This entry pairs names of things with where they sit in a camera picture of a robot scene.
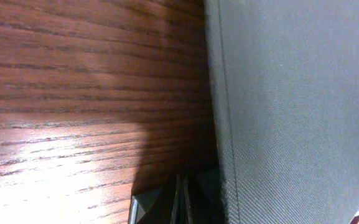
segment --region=dark gray fabric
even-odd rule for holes
[[[359,0],[208,0],[230,223],[349,223],[359,209]]]

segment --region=textured fabric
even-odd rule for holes
[[[229,223],[349,223],[359,209],[359,1],[206,5]]]

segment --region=wood grain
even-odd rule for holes
[[[0,0],[0,223],[126,223],[217,162],[203,1]]]

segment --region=stitched seam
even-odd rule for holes
[[[230,104],[229,104],[229,94],[228,94],[228,82],[226,79],[226,64],[225,64],[225,54],[223,50],[223,33],[222,33],[222,21],[221,21],[221,3],[218,0],[218,15],[219,15],[219,28],[220,28],[220,35],[221,35],[221,53],[222,53],[222,62],[223,62],[223,76],[225,77],[225,91],[226,91],[226,102],[228,104],[228,120],[229,120],[229,130],[230,130],[230,142],[231,142],[231,155],[233,159],[233,174],[235,176],[235,190],[236,190],[236,205],[237,205],[237,216],[238,216],[238,223],[240,223],[240,209],[239,209],[239,196],[238,196],[238,189],[237,189],[237,176],[236,176],[236,164],[235,164],[235,150],[233,148],[233,135],[232,135],[232,128],[231,128],[231,118],[230,118]]]

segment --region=wooden table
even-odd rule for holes
[[[203,1],[0,1],[0,223],[126,223],[216,164]]]

